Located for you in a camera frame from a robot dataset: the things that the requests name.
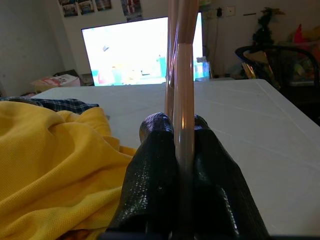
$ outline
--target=white wall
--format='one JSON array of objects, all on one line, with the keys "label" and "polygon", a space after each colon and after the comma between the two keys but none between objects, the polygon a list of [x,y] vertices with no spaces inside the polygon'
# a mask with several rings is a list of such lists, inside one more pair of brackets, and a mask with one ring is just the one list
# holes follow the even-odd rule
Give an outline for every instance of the white wall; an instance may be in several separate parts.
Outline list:
[{"label": "white wall", "polygon": [[[59,42],[62,58],[64,59],[65,68],[76,69],[80,74],[90,73],[90,65],[81,29],[125,23],[127,20],[122,10],[121,1],[111,0],[112,9],[100,12],[95,9],[95,13],[73,17],[63,16],[58,0],[46,0],[46,2],[46,11],[48,13],[51,12],[51,15],[53,15],[51,18],[57,19],[56,13],[59,13],[60,19],[62,20],[63,26],[58,20],[51,21],[55,35],[61,36],[63,35],[63,31],[65,31],[68,40],[57,40]],[[144,19],[160,18],[168,15],[168,0],[140,0],[140,2]],[[66,59],[70,56],[69,53],[64,54],[67,49],[71,50],[73,56],[72,60]]]},{"label": "white wall", "polygon": [[[75,17],[63,17],[59,8],[58,0],[46,0],[54,2],[47,11],[57,12],[62,23],[51,21],[56,35],[66,35],[67,39],[60,40],[60,51],[67,69],[74,68],[80,74],[90,73],[89,61],[82,36],[81,29],[96,26],[112,25],[126,22],[122,11],[120,0],[111,0],[112,9],[95,12]],[[144,19],[165,17],[168,15],[168,0],[140,0]],[[208,25],[204,23],[203,41],[210,49],[209,60],[216,74],[233,73],[240,69],[240,61],[235,55],[239,47],[251,45],[252,35],[257,30],[260,11],[264,7],[280,8],[286,15],[276,16],[270,24],[273,31],[273,39],[285,40],[289,33],[294,31],[300,23],[304,29],[310,29],[320,25],[320,0],[212,0],[213,7],[235,6],[236,16],[223,17],[219,19],[217,51],[214,61],[214,45],[216,37],[216,19],[209,20]],[[243,14],[258,13],[252,16]]]},{"label": "white wall", "polygon": [[218,20],[218,41],[214,61],[217,19],[209,21],[208,47],[210,62],[216,74],[233,73],[240,61],[235,55],[239,47],[252,44],[258,19],[264,7],[280,8],[286,15],[277,15],[269,24],[273,39],[285,41],[288,35],[302,24],[304,30],[320,25],[320,0],[213,0],[213,7],[235,6],[236,16]]},{"label": "white wall", "polygon": [[42,0],[0,0],[0,85],[6,96],[65,68]]}]

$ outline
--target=yellow fabric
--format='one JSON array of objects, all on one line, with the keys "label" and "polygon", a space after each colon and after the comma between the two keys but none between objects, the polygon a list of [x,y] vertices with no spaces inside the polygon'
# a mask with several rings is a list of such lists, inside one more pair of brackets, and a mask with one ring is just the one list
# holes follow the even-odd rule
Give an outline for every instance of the yellow fabric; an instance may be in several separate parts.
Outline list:
[{"label": "yellow fabric", "polygon": [[77,115],[0,102],[0,239],[55,240],[71,230],[95,239],[134,153],[111,136],[99,107]]}]

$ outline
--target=white table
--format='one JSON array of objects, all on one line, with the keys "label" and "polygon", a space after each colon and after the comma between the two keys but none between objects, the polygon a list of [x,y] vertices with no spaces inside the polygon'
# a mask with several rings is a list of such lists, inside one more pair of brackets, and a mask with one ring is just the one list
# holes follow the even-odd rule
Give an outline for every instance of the white table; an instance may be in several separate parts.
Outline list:
[{"label": "white table", "polygon": [[[113,135],[138,147],[141,122],[163,112],[165,86],[61,87],[36,98],[76,98],[110,115]],[[320,127],[266,81],[195,83],[195,111],[239,164],[272,235],[320,236]]]}]

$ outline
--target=electrical outlet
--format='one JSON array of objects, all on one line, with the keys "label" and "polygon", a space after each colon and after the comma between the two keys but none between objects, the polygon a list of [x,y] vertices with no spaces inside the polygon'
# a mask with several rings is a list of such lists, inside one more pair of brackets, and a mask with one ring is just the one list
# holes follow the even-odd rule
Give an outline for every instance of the electrical outlet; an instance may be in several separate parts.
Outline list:
[{"label": "electrical outlet", "polygon": [[235,6],[227,6],[225,8],[225,16],[232,17],[236,15],[236,7]]}]

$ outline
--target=television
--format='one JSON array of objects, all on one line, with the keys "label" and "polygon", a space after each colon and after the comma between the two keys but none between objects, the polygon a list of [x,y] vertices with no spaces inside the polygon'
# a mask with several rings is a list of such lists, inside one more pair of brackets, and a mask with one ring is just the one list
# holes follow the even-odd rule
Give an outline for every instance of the television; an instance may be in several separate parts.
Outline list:
[{"label": "television", "polygon": [[[168,18],[82,29],[95,86],[160,84],[166,81]],[[202,16],[193,41],[194,78],[204,77]]]}]

